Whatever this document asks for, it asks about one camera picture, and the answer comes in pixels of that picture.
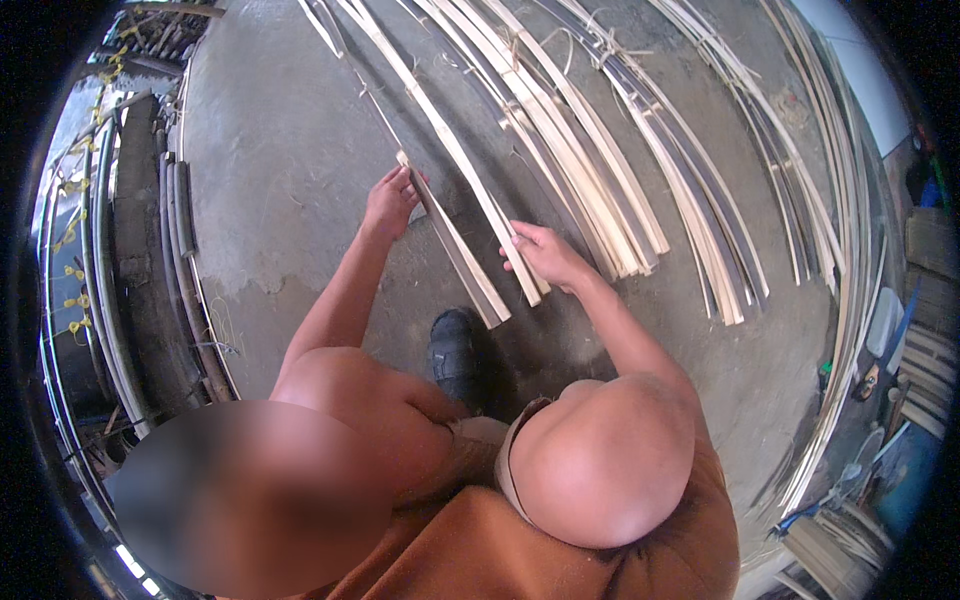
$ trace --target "blurred oval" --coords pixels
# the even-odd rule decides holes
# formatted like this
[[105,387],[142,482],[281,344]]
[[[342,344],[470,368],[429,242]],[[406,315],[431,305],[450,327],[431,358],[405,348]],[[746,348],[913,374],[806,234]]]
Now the blurred oval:
[[144,438],[117,473],[117,521],[138,560],[226,598],[340,579],[386,530],[391,496],[368,445],[309,408],[210,404]]

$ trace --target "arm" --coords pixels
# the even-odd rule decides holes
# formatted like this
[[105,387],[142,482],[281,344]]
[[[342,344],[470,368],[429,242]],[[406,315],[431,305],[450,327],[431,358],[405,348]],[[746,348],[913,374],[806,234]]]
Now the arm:
[[[534,271],[576,296],[583,305],[617,373],[656,376],[689,408],[697,437],[709,440],[703,406],[693,384],[613,288],[552,229],[520,221],[511,223],[517,232],[514,245]],[[507,261],[504,268],[510,271],[513,266]]]
[[312,349],[360,348],[387,254],[419,201],[406,168],[395,167],[373,187],[360,229],[290,341],[277,381]]

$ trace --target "bare knee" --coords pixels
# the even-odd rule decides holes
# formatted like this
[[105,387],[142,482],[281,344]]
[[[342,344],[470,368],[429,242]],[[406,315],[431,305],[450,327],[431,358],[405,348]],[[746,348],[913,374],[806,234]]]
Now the bare knee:
[[692,419],[644,375],[562,395],[524,425],[510,459],[534,524],[597,548],[637,540],[663,522],[692,462]]

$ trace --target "person's right hand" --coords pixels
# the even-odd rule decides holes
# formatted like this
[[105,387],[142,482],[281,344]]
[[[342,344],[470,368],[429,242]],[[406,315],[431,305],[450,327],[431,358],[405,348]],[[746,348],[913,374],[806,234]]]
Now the person's right hand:
[[[522,221],[511,221],[510,224],[516,231],[511,241],[530,268],[568,294],[573,293],[581,281],[596,273],[553,229]],[[503,248],[500,255],[507,255]],[[508,260],[503,263],[503,268],[512,271],[514,266]]]

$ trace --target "person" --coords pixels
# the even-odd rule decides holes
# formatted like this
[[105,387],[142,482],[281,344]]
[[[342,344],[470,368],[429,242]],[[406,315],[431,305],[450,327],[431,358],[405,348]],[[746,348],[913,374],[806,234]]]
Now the person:
[[495,364],[470,311],[434,323],[435,382],[360,349],[387,255],[419,201],[406,168],[373,187],[270,398],[356,431],[394,507],[364,562],[302,598],[731,597],[736,526],[700,399],[556,232],[512,221],[530,268],[583,305],[613,381],[572,382],[508,426],[476,415]]

